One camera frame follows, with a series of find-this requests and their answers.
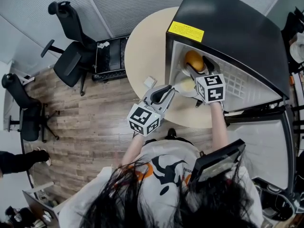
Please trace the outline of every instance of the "round table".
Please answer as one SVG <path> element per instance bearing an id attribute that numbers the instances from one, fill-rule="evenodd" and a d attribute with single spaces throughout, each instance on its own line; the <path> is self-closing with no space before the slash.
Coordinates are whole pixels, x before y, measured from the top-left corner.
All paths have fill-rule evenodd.
<path id="1" fill-rule="evenodd" d="M 148 76 L 157 80 L 156 86 L 165 82 L 166 31 L 177 9 L 163 9 L 149 15 L 135 27 L 128 39 L 124 55 L 125 69 L 140 99 L 148 90 L 143 84 Z M 186 127 L 211 128 L 209 105 L 195 108 L 196 102 L 196 99 L 176 92 L 165 119 Z"/>

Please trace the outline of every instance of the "white t-shirt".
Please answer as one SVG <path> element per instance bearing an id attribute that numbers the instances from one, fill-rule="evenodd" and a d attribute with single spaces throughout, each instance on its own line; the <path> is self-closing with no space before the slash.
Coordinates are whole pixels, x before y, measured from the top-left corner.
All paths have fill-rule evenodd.
<path id="1" fill-rule="evenodd" d="M 199 158 L 199 151 L 187 142 L 161 140 L 144 146 L 139 158 L 148 162 L 142 167 L 143 172 L 147 171 L 147 168 L 148 171 L 142 183 L 141 197 L 158 224 L 165 227 L 169 222 L 168 217 L 172 217 L 175 212 L 179 186 L 188 184 L 195 161 Z M 263 215 L 260 198 L 244 166 L 239 169 L 239 177 L 240 184 L 253 200 L 248 211 L 250 220 L 261 227 Z M 61 228 L 79 227 L 81 215 L 85 214 L 92 201 L 98 197 L 109 178 L 110 174 L 101 172 L 67 202 L 59 214 Z"/>

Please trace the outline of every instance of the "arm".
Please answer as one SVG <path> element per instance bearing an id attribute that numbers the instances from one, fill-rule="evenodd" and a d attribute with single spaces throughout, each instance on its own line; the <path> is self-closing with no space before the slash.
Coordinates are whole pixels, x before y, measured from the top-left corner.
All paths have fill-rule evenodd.
<path id="1" fill-rule="evenodd" d="M 228 135 L 222 108 L 219 102 L 210 104 L 212 118 L 212 148 L 218 150 L 228 145 Z"/>
<path id="2" fill-rule="evenodd" d="M 136 135 L 127 149 L 127 152 L 124 154 L 122 159 L 122 165 L 130 164 L 135 160 L 135 158 L 140 154 L 143 147 L 144 137 L 140 134 Z"/>

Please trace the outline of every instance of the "person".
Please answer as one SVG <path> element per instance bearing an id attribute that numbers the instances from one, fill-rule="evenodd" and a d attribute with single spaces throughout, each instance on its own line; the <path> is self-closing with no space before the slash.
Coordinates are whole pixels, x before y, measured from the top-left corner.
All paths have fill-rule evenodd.
<path id="1" fill-rule="evenodd" d="M 12 154 L 0 151 L 0 178 L 5 174 L 28 171 L 35 163 L 45 162 L 51 165 L 51 159 L 46 150 L 37 148 L 26 154 Z"/>
<path id="2" fill-rule="evenodd" d="M 14 228 L 32 227 L 36 218 L 28 208 L 22 208 L 18 211 L 12 206 L 5 210 L 5 215 L 9 218 L 7 223 L 12 224 Z"/>
<path id="3" fill-rule="evenodd" d="M 229 144 L 220 103 L 211 103 L 212 148 Z M 258 192 L 241 161 L 189 182 L 198 149 L 173 129 L 164 140 L 134 136 L 111 175 L 100 173 L 63 207 L 61 228 L 261 227 Z"/>

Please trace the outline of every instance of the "black office chair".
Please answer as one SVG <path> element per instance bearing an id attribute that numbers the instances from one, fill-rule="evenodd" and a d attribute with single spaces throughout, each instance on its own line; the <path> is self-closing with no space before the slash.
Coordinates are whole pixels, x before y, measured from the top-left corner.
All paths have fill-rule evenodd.
<path id="1" fill-rule="evenodd" d="M 55 73 L 70 87 L 73 87 L 81 78 L 80 95 L 84 96 L 83 87 L 86 74 L 94 69 L 97 43 L 83 33 L 78 14 L 70 2 L 52 2 L 48 6 L 48 13 L 57 15 L 66 37 L 75 41 L 64 51 L 52 46 L 54 40 L 50 40 L 42 51 L 41 57 L 48 50 L 61 53 L 62 55 L 54 66 Z"/>
<path id="2" fill-rule="evenodd" d="M 41 129 L 42 142 L 46 143 L 44 139 L 44 129 L 46 128 L 56 140 L 59 140 L 59 136 L 55 135 L 47 124 L 54 115 L 60 115 L 60 111 L 55 111 L 51 116 L 45 115 L 47 104 L 42 104 L 39 100 L 29 97 L 16 74 L 4 75 L 1 82 L 2 87 L 8 90 L 21 108 L 19 121 L 11 121 L 9 118 L 8 130 L 11 125 L 19 124 L 21 138 L 31 142 L 38 139 Z"/>

